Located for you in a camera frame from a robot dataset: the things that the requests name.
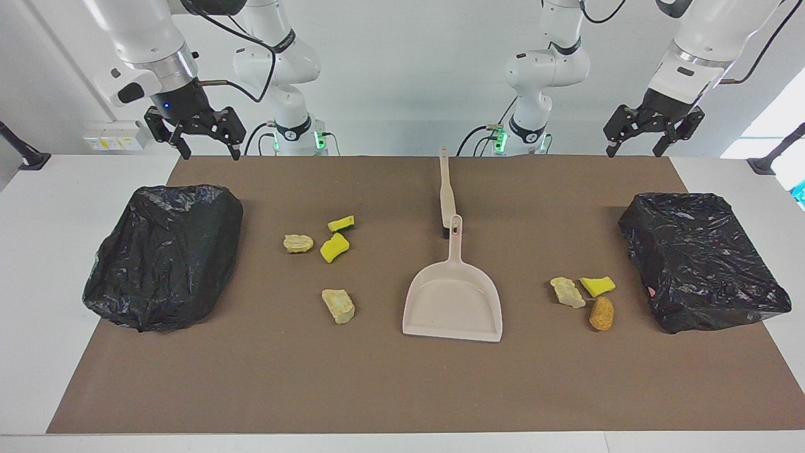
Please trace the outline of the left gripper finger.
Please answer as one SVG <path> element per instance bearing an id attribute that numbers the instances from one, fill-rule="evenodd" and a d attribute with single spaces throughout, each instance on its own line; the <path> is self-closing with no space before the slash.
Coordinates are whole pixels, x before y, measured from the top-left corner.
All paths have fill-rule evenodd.
<path id="1" fill-rule="evenodd" d="M 662 157 L 674 143 L 690 140 L 704 117 L 701 107 L 695 107 L 678 124 L 672 120 L 662 120 L 662 127 L 659 129 L 662 136 L 653 147 L 653 155 Z"/>
<path id="2" fill-rule="evenodd" d="M 607 156 L 615 157 L 622 143 L 638 137 L 641 133 L 641 126 L 638 125 L 638 111 L 627 106 L 618 106 L 604 125 L 604 136 L 608 141 Z"/>

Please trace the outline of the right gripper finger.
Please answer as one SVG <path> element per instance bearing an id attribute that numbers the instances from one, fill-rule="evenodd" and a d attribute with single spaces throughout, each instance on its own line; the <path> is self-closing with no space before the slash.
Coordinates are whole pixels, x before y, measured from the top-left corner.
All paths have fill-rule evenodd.
<path id="1" fill-rule="evenodd" d="M 221 111 L 213 111 L 213 138 L 227 146 L 234 161 L 242 156 L 242 144 L 245 139 L 245 127 L 233 107 Z"/>
<path id="2" fill-rule="evenodd" d="M 178 126 L 174 126 L 174 129 L 170 131 L 165 125 L 164 116 L 156 107 L 147 109 L 144 114 L 144 120 L 156 142 L 167 143 L 176 149 L 184 160 L 190 159 L 192 151 L 186 140 L 184 140 L 184 127 L 181 123 Z"/>

